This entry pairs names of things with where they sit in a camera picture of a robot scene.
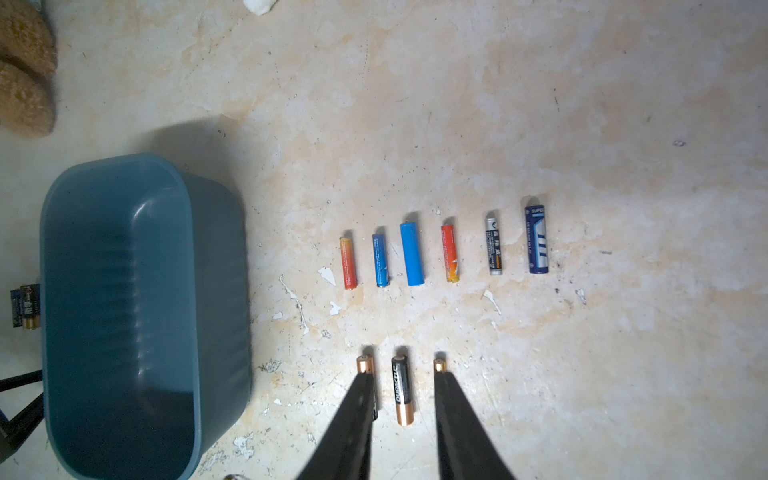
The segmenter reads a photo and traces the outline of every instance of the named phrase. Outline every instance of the plastic bin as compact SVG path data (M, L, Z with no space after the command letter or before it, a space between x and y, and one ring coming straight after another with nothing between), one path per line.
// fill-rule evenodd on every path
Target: plastic bin
M77 478L188 478L250 393L243 211L138 154L65 171L41 218L45 424Z

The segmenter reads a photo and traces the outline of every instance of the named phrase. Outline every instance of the orange battery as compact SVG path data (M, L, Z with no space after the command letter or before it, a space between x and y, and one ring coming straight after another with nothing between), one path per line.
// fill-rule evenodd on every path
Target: orange battery
M352 239L341 237L339 239L339 245L341 246L341 266L344 270L344 288L352 290L357 286L355 254L352 250Z
M445 225L442 231L442 255L445 258L445 279L451 283L458 282L458 257L456 256L456 239L453 237L453 225Z

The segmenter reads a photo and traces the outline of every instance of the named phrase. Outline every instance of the duracell battery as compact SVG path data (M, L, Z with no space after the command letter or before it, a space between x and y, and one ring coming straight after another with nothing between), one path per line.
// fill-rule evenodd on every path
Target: duracell battery
M395 383L397 422L402 426L411 425L413 423L413 402L407 356L398 355L392 358L392 381Z
M373 375L373 357L370 355L361 355L357 357L357 372L370 373ZM373 419L379 417L378 399L376 398L376 387L373 388Z

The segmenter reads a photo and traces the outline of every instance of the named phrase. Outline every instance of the brown slipper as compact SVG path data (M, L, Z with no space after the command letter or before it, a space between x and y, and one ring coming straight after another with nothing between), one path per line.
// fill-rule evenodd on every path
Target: brown slipper
M53 35L43 16L25 0L0 0L0 57L16 58L48 79L56 71Z
M35 138L50 134L53 120L48 92L29 75L0 60L0 125Z

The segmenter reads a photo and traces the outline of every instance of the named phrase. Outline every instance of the white paint chip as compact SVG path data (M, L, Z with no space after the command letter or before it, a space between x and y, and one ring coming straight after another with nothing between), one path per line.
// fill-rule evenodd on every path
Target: white paint chip
M245 457L246 460L251 458L254 454L253 449L248 446L248 444L253 440L253 432L249 433L248 436L245 437L237 437L232 441L232 444L235 445L235 448L237 448L237 451L235 452L235 455L242 455Z
M301 302L299 301L299 297L296 296L296 294L288 288L285 282L283 282L283 276L280 275L280 283L283 284L283 286L286 289L286 292L288 293L288 296L291 298L291 300L296 302L296 306L299 308L299 328L302 329L303 333L302 335L306 335L310 332L310 328L306 325L306 319L304 318L304 310L301 307Z
M491 293L491 290L486 290L485 293L483 293L482 295L488 300L491 300L491 303L493 303L493 307L496 308L496 313L501 315L502 309L498 308L498 304L496 303L496 300L493 299L493 293Z
M583 288L576 290L576 295L578 295L578 299L581 300L581 305L587 304L587 294L584 293Z
M277 0L243 0L245 8L251 10L256 15L264 15L272 9Z
M333 270L331 270L327 266L324 266L320 270L317 270L317 273L319 273L322 278L328 280L328 283L330 283L333 286L336 286L336 278L333 276Z

